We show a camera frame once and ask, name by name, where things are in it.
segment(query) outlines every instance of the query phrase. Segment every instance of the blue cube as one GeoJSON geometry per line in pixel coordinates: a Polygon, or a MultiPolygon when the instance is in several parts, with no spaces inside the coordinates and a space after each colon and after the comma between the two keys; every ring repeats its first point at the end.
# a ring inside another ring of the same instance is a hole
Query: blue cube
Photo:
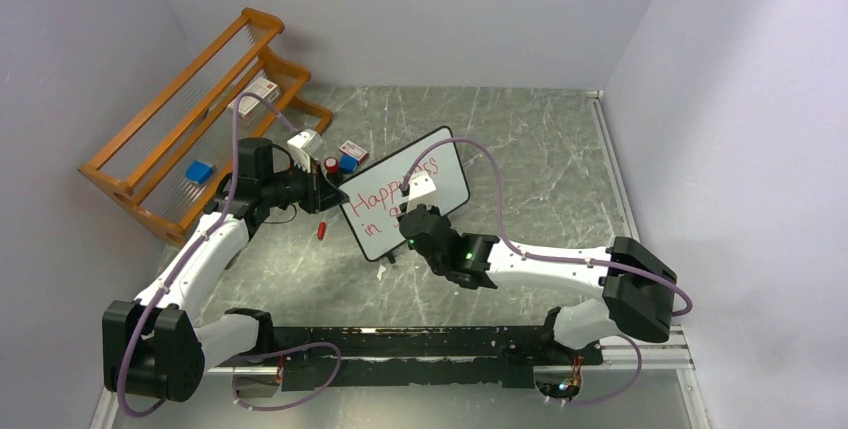
{"type": "Polygon", "coordinates": [[[357,167],[359,167],[359,162],[347,154],[342,154],[342,157],[339,158],[339,170],[342,171],[342,174],[353,174],[357,167]]]}
{"type": "Polygon", "coordinates": [[[186,179],[195,184],[203,184],[212,177],[214,172],[215,168],[209,164],[194,161],[190,166],[188,166],[188,169],[186,169],[186,179]]]}

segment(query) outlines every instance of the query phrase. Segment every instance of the whiteboard frame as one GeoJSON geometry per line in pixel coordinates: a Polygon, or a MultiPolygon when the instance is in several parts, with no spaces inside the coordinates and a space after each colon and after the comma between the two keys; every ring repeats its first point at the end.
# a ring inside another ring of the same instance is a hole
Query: whiteboard frame
{"type": "MultiPolygon", "coordinates": [[[[450,127],[448,127],[448,126],[439,126],[439,127],[435,128],[435,129],[433,129],[432,131],[428,132],[427,134],[424,134],[423,136],[419,137],[418,139],[416,139],[416,140],[414,140],[414,141],[410,142],[409,144],[407,144],[407,145],[405,145],[405,146],[401,147],[400,149],[398,149],[398,150],[394,151],[393,153],[389,154],[388,156],[386,156],[386,157],[384,157],[384,158],[380,159],[378,162],[376,162],[376,163],[374,163],[374,164],[372,164],[372,165],[370,165],[370,166],[366,167],[365,169],[363,169],[363,170],[362,170],[362,172],[358,172],[358,173],[354,174],[352,177],[349,177],[347,180],[345,180],[344,182],[342,182],[341,184],[339,184],[339,188],[341,188],[341,189],[342,189],[342,191],[344,191],[344,188],[343,188],[342,186],[344,186],[347,182],[349,182],[349,181],[351,181],[351,180],[353,180],[353,179],[356,179],[357,177],[359,177],[359,176],[361,176],[361,175],[363,175],[363,174],[367,173],[367,172],[368,172],[368,171],[370,171],[371,169],[373,169],[373,168],[375,168],[375,167],[379,166],[380,164],[382,164],[382,163],[384,163],[384,162],[388,161],[388,160],[389,160],[389,159],[391,159],[392,157],[394,157],[394,156],[396,156],[396,155],[400,154],[401,152],[403,152],[403,151],[405,151],[405,150],[409,149],[410,147],[412,147],[412,146],[414,146],[414,145],[418,144],[419,142],[423,141],[424,139],[427,139],[428,137],[430,137],[430,136],[432,136],[433,134],[435,134],[435,133],[437,133],[437,132],[441,131],[442,129],[447,129],[447,130],[448,130],[448,134],[450,134],[450,136],[448,136],[448,137],[454,137],[454,135],[453,135],[453,130],[452,130],[450,127]]],[[[458,204],[456,207],[454,207],[454,208],[453,208],[453,209],[451,209],[450,211],[448,211],[448,212],[446,212],[446,213],[443,213],[443,214],[442,214],[443,216],[447,216],[448,214],[452,213],[453,211],[455,211],[455,210],[459,209],[460,207],[464,206],[464,205],[465,205],[465,204],[466,204],[466,203],[467,203],[467,202],[471,199],[471,188],[470,188],[470,187],[468,187],[468,177],[465,175],[465,166],[463,166],[463,164],[462,164],[462,159],[459,157],[459,151],[456,149],[456,143],[455,143],[455,142],[451,142],[451,143],[450,143],[450,145],[451,145],[451,146],[453,146],[453,152],[454,152],[454,154],[456,155],[456,160],[457,160],[457,162],[459,163],[459,170],[460,170],[460,172],[462,173],[462,182],[464,182],[464,183],[465,183],[465,193],[466,193],[466,194],[468,194],[468,197],[466,197],[464,201],[462,201],[460,204],[458,204]]],[[[403,242],[400,242],[400,243],[398,243],[398,245],[396,245],[396,246],[392,247],[391,249],[389,249],[388,251],[386,251],[386,252],[384,252],[384,253],[380,254],[379,256],[375,257],[374,259],[370,259],[370,258],[368,257],[368,254],[366,254],[366,253],[365,253],[365,248],[364,248],[364,247],[362,247],[362,242],[359,240],[359,236],[358,236],[358,235],[357,235],[357,233],[356,233],[356,229],[354,229],[354,228],[353,228],[353,223],[351,222],[350,218],[347,216],[347,212],[345,211],[344,204],[349,203],[349,202],[350,202],[350,201],[345,201],[345,203],[343,203],[343,204],[339,205],[339,208],[341,209],[341,211],[342,211],[342,215],[345,217],[345,221],[347,221],[347,225],[350,227],[350,232],[352,232],[352,233],[353,233],[353,237],[354,237],[354,239],[356,239],[356,244],[359,246],[359,250],[360,250],[360,251],[362,251],[362,256],[365,258],[365,260],[366,260],[366,261],[368,261],[368,262],[377,262],[377,261],[379,261],[380,259],[382,259],[382,258],[386,257],[386,254],[389,254],[390,252],[394,251],[395,249],[397,249],[398,247],[400,247],[400,246],[402,246],[402,245],[403,245],[403,242]]]]}

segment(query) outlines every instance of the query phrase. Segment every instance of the white box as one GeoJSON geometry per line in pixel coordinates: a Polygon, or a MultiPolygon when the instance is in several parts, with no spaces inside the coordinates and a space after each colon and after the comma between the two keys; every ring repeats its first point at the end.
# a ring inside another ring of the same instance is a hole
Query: white box
{"type": "Polygon", "coordinates": [[[368,159],[368,151],[359,147],[351,141],[345,141],[342,144],[342,147],[339,148],[342,154],[347,154],[348,156],[356,159],[356,162],[362,164],[365,162],[365,159],[368,159]]]}
{"type": "MultiPolygon", "coordinates": [[[[280,86],[277,84],[265,79],[264,77],[258,77],[255,81],[251,82],[247,89],[244,92],[252,92],[257,96],[262,96],[268,100],[271,104],[275,104],[280,99],[280,86]]],[[[235,108],[236,100],[233,99],[227,105],[231,111],[235,108]]],[[[241,104],[239,104],[239,117],[244,120],[251,120],[253,118],[253,110],[256,109],[256,106],[259,105],[260,102],[256,100],[254,97],[245,97],[242,98],[241,104]]]]}

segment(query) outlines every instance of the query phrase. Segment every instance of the cable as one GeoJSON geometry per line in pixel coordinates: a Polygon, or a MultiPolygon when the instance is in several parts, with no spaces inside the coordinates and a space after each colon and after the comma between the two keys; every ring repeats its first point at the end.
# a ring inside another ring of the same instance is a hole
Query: cable
{"type": "Polygon", "coordinates": [[[288,223],[290,223],[291,221],[293,221],[293,220],[294,220],[294,218],[295,218],[295,217],[297,217],[297,206],[295,206],[294,204],[292,204],[292,205],[291,205],[291,206],[289,206],[289,207],[291,207],[292,209],[294,209],[294,215],[293,215],[293,216],[292,216],[289,220],[287,220],[287,221],[265,221],[265,222],[263,222],[262,224],[288,224],[288,223]]]}
{"type": "MultiPolygon", "coordinates": [[[[252,97],[258,100],[262,105],[271,110],[276,116],[277,119],[283,121],[286,127],[289,128],[292,132],[298,132],[298,129],[291,123],[283,114],[274,107],[273,104],[268,102],[261,96],[258,96],[252,92],[242,92],[235,99],[235,104],[233,107],[236,110],[233,111],[233,165],[232,165],[232,174],[238,174],[238,108],[241,105],[241,100],[245,97],[252,97]]],[[[227,198],[224,202],[224,208],[221,210],[221,217],[218,218],[217,221],[212,223],[209,229],[206,230],[206,233],[215,232],[221,225],[224,224],[225,219],[227,218],[227,214],[230,212],[230,207],[233,204],[233,198],[236,193],[236,183],[238,182],[238,177],[233,177],[230,182],[230,190],[227,193],[227,198]]],[[[127,343],[127,350],[124,352],[124,358],[121,360],[121,368],[118,371],[118,384],[117,384],[117,394],[118,394],[118,406],[121,410],[129,417],[141,418],[152,414],[156,409],[162,407],[162,404],[165,403],[164,399],[160,399],[156,401],[155,404],[150,406],[149,408],[143,411],[136,411],[131,408],[127,403],[127,374],[130,370],[130,362],[132,361],[133,353],[135,352],[135,348],[138,345],[139,339],[141,339],[141,333],[144,329],[144,324],[147,322],[147,319],[150,318],[150,313],[153,312],[153,308],[162,300],[162,297],[166,294],[171,287],[171,284],[174,283],[177,276],[179,276],[180,272],[185,267],[186,263],[188,263],[189,259],[194,255],[197,249],[206,241],[206,238],[198,236],[194,239],[194,241],[188,246],[188,249],[183,252],[183,255],[177,260],[177,263],[174,265],[174,270],[165,278],[165,281],[162,283],[162,287],[160,287],[150,299],[150,302],[147,304],[147,307],[144,308],[144,311],[141,313],[141,317],[139,317],[138,322],[135,325],[135,329],[133,329],[133,333],[130,336],[130,340],[127,343]]]]}
{"type": "Polygon", "coordinates": [[[605,266],[605,267],[609,267],[609,268],[612,268],[612,269],[617,269],[619,271],[629,272],[631,274],[635,274],[637,276],[644,277],[645,279],[648,279],[650,281],[656,282],[657,284],[665,287],[666,289],[673,291],[675,294],[680,296],[681,299],[683,299],[683,301],[686,303],[686,307],[684,307],[683,309],[681,309],[679,311],[672,312],[671,313],[672,316],[683,316],[683,315],[689,314],[692,311],[692,307],[693,307],[692,298],[690,298],[689,295],[686,294],[686,292],[683,291],[683,289],[680,289],[673,282],[670,282],[667,279],[660,277],[656,274],[650,273],[650,272],[648,272],[644,269],[639,269],[638,267],[629,266],[627,264],[622,264],[620,262],[601,261],[601,260],[597,260],[597,259],[588,259],[587,260],[587,259],[580,259],[580,258],[577,258],[577,257],[545,256],[545,255],[542,255],[542,254],[533,254],[533,253],[530,253],[530,252],[524,252],[521,249],[519,249],[515,244],[513,244],[513,242],[507,236],[506,227],[504,226],[504,221],[503,221],[503,214],[504,214],[503,180],[501,178],[500,167],[498,167],[498,163],[495,162],[495,156],[491,153],[491,151],[489,151],[489,149],[485,145],[483,145],[483,143],[477,141],[476,139],[471,139],[469,137],[449,137],[447,139],[443,139],[439,142],[432,144],[427,149],[424,149],[424,151],[421,152],[421,154],[415,159],[415,162],[412,163],[412,167],[410,167],[409,171],[404,175],[403,183],[401,184],[401,190],[406,191],[409,188],[409,179],[412,177],[412,173],[415,170],[415,167],[418,165],[418,163],[421,162],[421,160],[424,159],[424,157],[426,157],[427,154],[430,153],[430,151],[441,146],[442,144],[447,144],[449,142],[464,142],[464,143],[476,146],[478,149],[480,149],[483,152],[483,155],[485,155],[486,158],[489,159],[489,163],[491,163],[492,169],[494,169],[494,171],[495,171],[495,183],[496,183],[497,189],[498,189],[498,231],[500,233],[501,239],[504,242],[504,245],[506,247],[508,247],[512,252],[519,254],[520,256],[525,257],[527,259],[534,259],[534,260],[537,260],[537,261],[561,262],[561,263],[566,263],[566,264],[580,264],[580,265],[595,264],[595,265],[598,265],[598,266],[605,266]]]}
{"type": "Polygon", "coordinates": [[[610,392],[609,394],[605,394],[601,397],[596,397],[595,399],[589,399],[588,401],[567,402],[566,405],[581,407],[581,406],[593,406],[595,404],[607,402],[614,397],[620,396],[625,391],[630,389],[630,387],[633,386],[633,384],[636,384],[636,380],[639,379],[639,375],[642,373],[642,351],[639,350],[639,346],[636,344],[636,341],[631,339],[629,336],[625,336],[624,334],[617,334],[617,336],[624,339],[625,341],[629,342],[630,345],[633,346],[633,350],[636,351],[636,370],[633,371],[633,375],[630,376],[630,379],[626,383],[624,383],[623,386],[621,386],[618,389],[610,392]]]}
{"type": "Polygon", "coordinates": [[[326,348],[332,349],[333,352],[336,353],[336,366],[333,368],[333,372],[332,372],[332,374],[330,374],[330,377],[327,378],[327,381],[324,382],[324,384],[322,384],[321,387],[315,389],[309,395],[303,397],[302,399],[299,399],[295,402],[290,402],[288,404],[283,404],[282,406],[270,406],[270,407],[254,406],[253,404],[248,404],[248,403],[242,401],[241,399],[239,399],[238,389],[236,389],[236,380],[235,380],[235,378],[233,378],[233,382],[231,384],[231,387],[232,387],[232,390],[233,390],[233,404],[238,404],[239,406],[241,406],[241,407],[243,407],[247,410],[250,410],[250,411],[271,412],[271,411],[283,411],[285,409],[291,409],[292,407],[299,406],[301,404],[309,402],[312,399],[318,397],[319,394],[324,392],[324,390],[327,389],[327,387],[330,386],[330,384],[336,378],[336,375],[338,375],[339,369],[342,366],[342,351],[339,350],[338,346],[336,346],[335,344],[333,344],[331,342],[312,342],[312,343],[309,343],[309,344],[304,344],[302,346],[292,347],[291,349],[286,349],[286,350],[283,350],[283,351],[269,352],[268,354],[260,354],[258,356],[257,355],[237,356],[234,359],[236,359],[236,360],[239,360],[239,359],[254,359],[254,358],[268,359],[270,357],[287,356],[289,354],[294,354],[295,352],[307,351],[309,349],[315,349],[317,347],[326,347],[326,348]]]}

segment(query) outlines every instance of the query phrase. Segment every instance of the red cylinder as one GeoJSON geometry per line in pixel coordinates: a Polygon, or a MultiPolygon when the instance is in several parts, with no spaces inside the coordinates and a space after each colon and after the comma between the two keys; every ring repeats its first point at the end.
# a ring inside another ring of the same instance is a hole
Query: red cylinder
{"type": "Polygon", "coordinates": [[[339,160],[335,157],[324,159],[324,169],[327,170],[327,174],[336,174],[339,172],[339,160]]]}

